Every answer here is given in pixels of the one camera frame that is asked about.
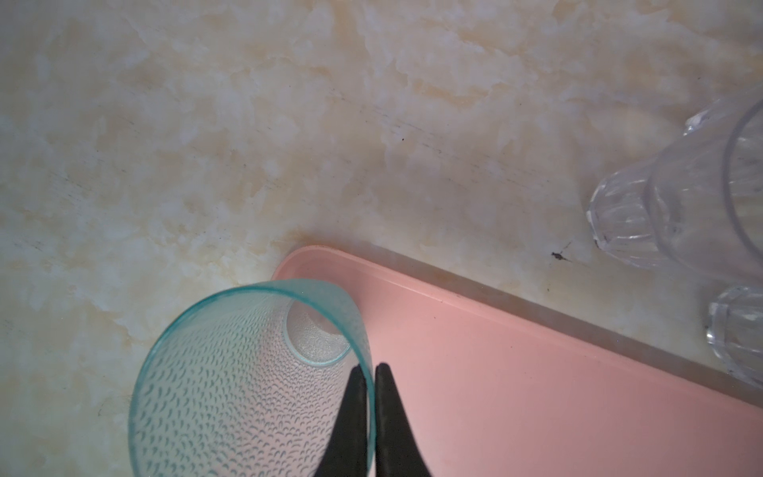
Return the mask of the green textured plastic cup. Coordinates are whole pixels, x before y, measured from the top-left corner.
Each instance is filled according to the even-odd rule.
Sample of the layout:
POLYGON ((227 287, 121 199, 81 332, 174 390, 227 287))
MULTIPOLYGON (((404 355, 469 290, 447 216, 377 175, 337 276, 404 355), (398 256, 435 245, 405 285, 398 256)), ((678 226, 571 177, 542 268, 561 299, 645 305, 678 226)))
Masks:
POLYGON ((361 312, 333 283, 293 278, 191 306, 149 352, 132 394, 137 476, 312 476, 353 369, 372 355, 361 312))

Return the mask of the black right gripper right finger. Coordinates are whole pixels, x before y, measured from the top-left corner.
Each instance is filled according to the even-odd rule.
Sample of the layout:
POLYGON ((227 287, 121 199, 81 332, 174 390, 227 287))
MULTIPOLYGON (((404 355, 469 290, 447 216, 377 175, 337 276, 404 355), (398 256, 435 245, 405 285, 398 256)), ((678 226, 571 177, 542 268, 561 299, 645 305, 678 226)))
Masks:
POLYGON ((431 477, 416 444, 391 367, 376 368, 376 475, 431 477))

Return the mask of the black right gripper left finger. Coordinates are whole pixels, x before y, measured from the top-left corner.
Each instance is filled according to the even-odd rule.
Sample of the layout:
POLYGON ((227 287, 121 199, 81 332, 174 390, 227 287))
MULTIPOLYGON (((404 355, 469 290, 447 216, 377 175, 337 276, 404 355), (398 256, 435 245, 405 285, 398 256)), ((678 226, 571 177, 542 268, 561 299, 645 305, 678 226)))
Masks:
POLYGON ((339 413, 315 477, 368 474, 368 391, 361 366, 352 369, 339 413))

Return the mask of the pink plastic tray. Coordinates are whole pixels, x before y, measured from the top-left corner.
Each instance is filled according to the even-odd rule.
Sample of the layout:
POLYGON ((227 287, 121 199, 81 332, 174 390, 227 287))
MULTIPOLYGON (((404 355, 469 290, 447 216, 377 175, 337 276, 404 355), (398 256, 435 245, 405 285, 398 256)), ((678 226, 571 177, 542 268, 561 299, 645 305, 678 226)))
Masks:
POLYGON ((275 277, 352 296, 435 476, 762 472, 760 407, 333 248, 275 277))

